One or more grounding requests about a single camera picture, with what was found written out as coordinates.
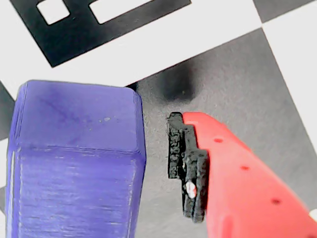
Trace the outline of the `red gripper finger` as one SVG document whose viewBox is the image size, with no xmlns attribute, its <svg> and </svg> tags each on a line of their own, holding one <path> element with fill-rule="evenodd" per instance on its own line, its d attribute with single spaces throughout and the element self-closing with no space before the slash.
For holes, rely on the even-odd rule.
<svg viewBox="0 0 317 238">
<path fill-rule="evenodd" d="M 226 125 L 172 112 L 168 177 L 179 179 L 183 215 L 210 238 L 314 238 L 317 223 L 297 195 Z"/>
</svg>

